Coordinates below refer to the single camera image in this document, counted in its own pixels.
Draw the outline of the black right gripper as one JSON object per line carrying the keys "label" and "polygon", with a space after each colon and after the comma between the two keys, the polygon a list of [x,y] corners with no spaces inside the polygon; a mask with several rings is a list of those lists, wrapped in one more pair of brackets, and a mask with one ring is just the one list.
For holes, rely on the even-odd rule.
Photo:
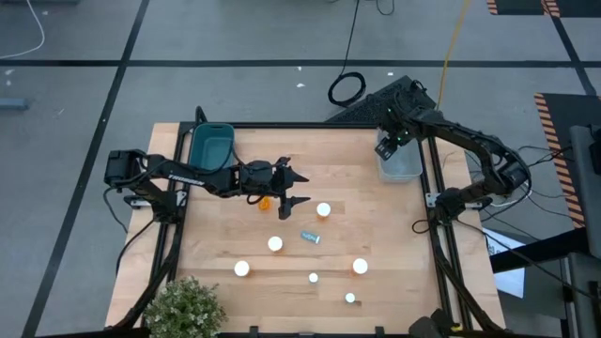
{"label": "black right gripper", "polygon": [[387,108],[378,122],[378,130],[384,136],[375,147],[378,156],[387,161],[399,147],[406,146],[409,142],[424,139],[419,125],[413,117],[398,106]]}

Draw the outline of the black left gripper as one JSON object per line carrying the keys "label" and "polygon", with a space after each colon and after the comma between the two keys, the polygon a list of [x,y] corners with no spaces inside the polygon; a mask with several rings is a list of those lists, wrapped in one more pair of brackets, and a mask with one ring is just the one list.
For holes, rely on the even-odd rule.
{"label": "black left gripper", "polygon": [[246,195],[249,205],[258,204],[265,197],[277,197],[280,200],[278,217],[286,220],[291,209],[307,202],[310,197],[287,197],[286,192],[295,182],[305,183],[309,179],[296,173],[289,165],[289,157],[281,157],[276,163],[251,161],[239,171],[239,183],[242,194]]}

